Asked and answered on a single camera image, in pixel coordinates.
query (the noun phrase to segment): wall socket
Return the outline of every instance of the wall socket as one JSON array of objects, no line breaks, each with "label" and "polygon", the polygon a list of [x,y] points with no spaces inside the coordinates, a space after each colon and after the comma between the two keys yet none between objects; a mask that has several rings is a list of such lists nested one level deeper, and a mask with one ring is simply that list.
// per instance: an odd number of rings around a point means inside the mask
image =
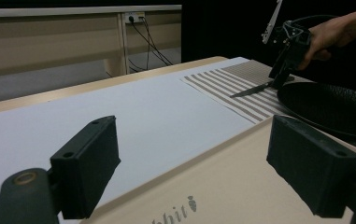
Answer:
[{"label": "wall socket", "polygon": [[130,17],[134,19],[134,22],[143,22],[140,18],[145,18],[145,12],[125,12],[125,23],[131,23]]}]

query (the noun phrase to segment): black cable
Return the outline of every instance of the black cable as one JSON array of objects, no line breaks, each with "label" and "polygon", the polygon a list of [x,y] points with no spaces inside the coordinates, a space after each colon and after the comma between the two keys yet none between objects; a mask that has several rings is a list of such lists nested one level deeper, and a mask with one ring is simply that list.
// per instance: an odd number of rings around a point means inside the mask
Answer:
[{"label": "black cable", "polygon": [[[148,35],[149,35],[149,37],[150,37],[151,43],[152,43],[153,46],[155,47],[154,41],[153,41],[153,39],[152,39],[152,37],[151,37],[151,35],[150,35],[150,29],[149,29],[148,22],[146,21],[146,19],[145,19],[144,17],[142,18],[142,20],[143,20],[143,22],[145,23],[145,27],[146,27],[146,30],[148,31]],[[159,50],[157,50],[157,52],[159,53],[160,57],[164,57],[164,58],[169,62],[169,60],[168,60]]]},{"label": "black cable", "polygon": [[158,55],[157,55],[154,51],[152,51],[152,53],[153,53],[158,59],[160,59],[162,62],[164,62],[165,65],[172,65],[172,63],[169,62],[169,64],[168,64],[168,63],[163,59],[163,54],[162,54],[159,50],[157,50],[157,48],[155,47],[155,45],[151,44],[151,43],[148,41],[148,39],[146,39],[146,37],[144,37],[144,36],[142,35],[142,33],[140,33],[139,30],[137,30],[136,26],[134,25],[134,23],[133,23],[132,21],[131,21],[131,24],[133,25],[133,27],[135,28],[135,30],[146,40],[146,42],[148,42],[148,44],[158,52]]},{"label": "black cable", "polygon": [[140,70],[142,70],[142,71],[146,71],[146,70],[148,70],[148,69],[145,69],[145,68],[141,68],[141,67],[139,67],[139,66],[136,66],[136,64],[134,64],[132,61],[131,61],[131,59],[128,59],[128,61],[135,67],[135,68],[137,68],[137,69],[140,69]]},{"label": "black cable", "polygon": [[294,21],[284,21],[282,24],[282,29],[285,31],[286,36],[289,39],[292,39],[298,35],[300,35],[304,29],[308,29],[309,27],[304,27],[303,25],[300,25],[299,22],[302,21],[313,21],[313,20],[319,20],[319,19],[325,19],[325,20],[330,20],[332,18],[335,18],[336,16],[333,15],[312,15],[312,16],[307,16],[307,17],[302,17],[299,19],[296,19]]}]

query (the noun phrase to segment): gray stripe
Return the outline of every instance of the gray stripe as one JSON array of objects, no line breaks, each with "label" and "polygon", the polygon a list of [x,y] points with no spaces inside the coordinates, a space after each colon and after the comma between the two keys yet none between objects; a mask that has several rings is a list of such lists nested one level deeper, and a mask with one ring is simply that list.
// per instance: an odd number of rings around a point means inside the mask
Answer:
[{"label": "gray stripe", "polygon": [[[266,91],[240,98],[229,98],[228,92],[237,93],[261,85],[271,80],[268,77],[270,71],[271,67],[251,60],[246,63],[184,77],[182,80],[196,89],[211,94],[216,100],[228,105],[227,107],[230,107],[235,112],[239,111],[237,113],[250,122],[257,123],[274,114],[292,116],[280,104],[277,98],[277,90],[268,88]],[[294,82],[310,82],[310,80],[302,77],[294,77]],[[356,147],[356,141],[345,140],[344,138],[342,140]]]}]

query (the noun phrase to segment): finger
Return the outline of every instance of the finger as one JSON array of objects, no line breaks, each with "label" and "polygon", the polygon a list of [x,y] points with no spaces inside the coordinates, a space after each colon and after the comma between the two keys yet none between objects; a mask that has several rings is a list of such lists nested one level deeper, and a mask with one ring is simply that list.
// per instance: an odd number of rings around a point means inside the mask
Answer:
[{"label": "finger", "polygon": [[313,59],[319,61],[327,61],[332,57],[332,54],[327,49],[322,49],[314,54]]}]

